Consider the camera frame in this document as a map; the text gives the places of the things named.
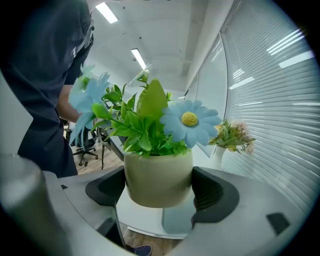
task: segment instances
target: potted plant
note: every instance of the potted plant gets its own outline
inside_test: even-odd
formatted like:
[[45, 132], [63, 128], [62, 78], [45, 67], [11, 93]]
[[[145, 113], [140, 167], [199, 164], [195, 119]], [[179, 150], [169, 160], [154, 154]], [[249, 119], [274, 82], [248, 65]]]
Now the potted plant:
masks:
[[254, 141], [245, 122], [230, 123], [224, 119], [217, 127], [218, 135], [210, 139], [209, 145], [216, 145], [212, 158], [212, 167], [222, 170], [222, 158], [226, 149], [231, 152], [246, 152], [251, 154], [254, 151]]
[[126, 85], [120, 90], [108, 82], [106, 73], [95, 78], [91, 68], [82, 70], [69, 96], [69, 103], [82, 113], [70, 142], [84, 127], [105, 128], [111, 122], [106, 128], [111, 129], [110, 136], [127, 137], [124, 171], [130, 198], [151, 208], [181, 203], [191, 187], [191, 148], [196, 142], [207, 145], [217, 135], [215, 126], [222, 121], [218, 112], [199, 100], [168, 106], [170, 94], [165, 94], [157, 79], [148, 82], [148, 66], [134, 79], [144, 83], [137, 103], [136, 94], [128, 102], [122, 100]]

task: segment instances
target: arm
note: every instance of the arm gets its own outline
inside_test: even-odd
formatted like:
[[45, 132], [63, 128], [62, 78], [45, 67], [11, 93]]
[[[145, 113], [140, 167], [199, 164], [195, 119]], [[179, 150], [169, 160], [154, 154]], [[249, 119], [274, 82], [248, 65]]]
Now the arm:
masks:
[[80, 114], [68, 103], [69, 93], [72, 85], [65, 84], [59, 95], [56, 110], [62, 119], [76, 123]]
[[65, 85], [59, 95], [56, 110], [59, 116], [65, 120], [76, 123], [80, 114], [68, 103], [69, 93], [77, 77], [81, 75], [80, 66], [85, 62], [88, 56], [90, 48], [93, 44], [93, 36], [89, 46], [83, 47], [73, 59], [71, 67], [68, 70], [68, 74], [65, 79]]

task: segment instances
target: shoe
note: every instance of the shoe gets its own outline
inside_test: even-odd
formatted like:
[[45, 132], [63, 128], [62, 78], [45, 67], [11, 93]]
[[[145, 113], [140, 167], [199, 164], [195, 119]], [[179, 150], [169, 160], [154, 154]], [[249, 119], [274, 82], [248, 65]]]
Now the shoe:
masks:
[[152, 248], [150, 245], [141, 245], [133, 248], [134, 253], [139, 256], [150, 256]]

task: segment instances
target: artificial flower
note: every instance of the artificial flower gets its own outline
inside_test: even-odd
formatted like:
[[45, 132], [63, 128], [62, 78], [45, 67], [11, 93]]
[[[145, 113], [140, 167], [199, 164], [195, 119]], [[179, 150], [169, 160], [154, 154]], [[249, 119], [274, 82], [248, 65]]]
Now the artificial flower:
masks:
[[248, 129], [248, 125], [245, 122], [233, 122], [232, 123], [233, 127], [238, 128], [242, 133], [245, 133]]
[[150, 72], [150, 69], [152, 68], [152, 65], [151, 64], [147, 64], [145, 66], [145, 68], [135, 76], [135, 78], [130, 82], [128, 83], [128, 86], [133, 86], [133, 83], [139, 79], [141, 79], [144, 75], [146, 76], [146, 78], [148, 79], [148, 76], [149, 76], [149, 72]]
[[81, 78], [93, 78], [94, 74], [92, 73], [92, 70], [95, 68], [95, 65], [82, 65], [80, 66], [81, 70]]
[[208, 145], [210, 137], [218, 134], [214, 126], [222, 122], [218, 112], [202, 106], [200, 100], [178, 102], [162, 112], [164, 115], [160, 123], [164, 125], [164, 134], [172, 134], [173, 142], [184, 140], [188, 148], [192, 148], [196, 142]]
[[249, 146], [246, 148], [246, 152], [247, 152], [248, 154], [252, 154], [253, 151], [254, 151], [254, 144], [253, 144], [253, 142], [251, 141], [251, 142], [249, 143]]
[[236, 145], [229, 145], [227, 148], [228, 148], [228, 150], [231, 151], [231, 152], [235, 152], [235, 151], [237, 150]]
[[245, 142], [248, 142], [252, 139], [252, 136], [251, 134], [249, 133], [249, 131], [247, 130], [244, 135], [242, 136], [242, 139], [245, 141]]
[[109, 75], [107, 73], [100, 76], [99, 79], [91, 78], [86, 89], [83, 90], [81, 86], [75, 83], [70, 90], [69, 104], [82, 115], [78, 118], [75, 128], [70, 135], [70, 144], [75, 140], [78, 144], [78, 136], [81, 133], [81, 146], [84, 148], [83, 133], [85, 127], [92, 129], [93, 119], [95, 114], [92, 111], [94, 103], [104, 104], [102, 97], [106, 94], [106, 88], [110, 86], [108, 82]]
[[216, 125], [215, 128], [218, 132], [221, 132], [223, 127], [222, 127], [222, 124], [219, 124], [219, 125]]

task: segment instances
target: pink flower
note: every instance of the pink flower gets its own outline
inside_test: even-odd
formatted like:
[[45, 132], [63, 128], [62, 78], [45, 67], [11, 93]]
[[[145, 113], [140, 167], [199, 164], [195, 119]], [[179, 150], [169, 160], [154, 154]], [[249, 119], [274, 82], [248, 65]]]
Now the pink flower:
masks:
[[246, 142], [252, 139], [252, 136], [246, 131], [245, 135], [242, 137]]
[[254, 151], [254, 144], [250, 143], [249, 146], [246, 148], [246, 152], [248, 154], [252, 154], [253, 151]]
[[248, 125], [245, 122], [234, 122], [232, 126], [238, 128], [243, 133], [245, 133], [246, 130], [248, 129]]

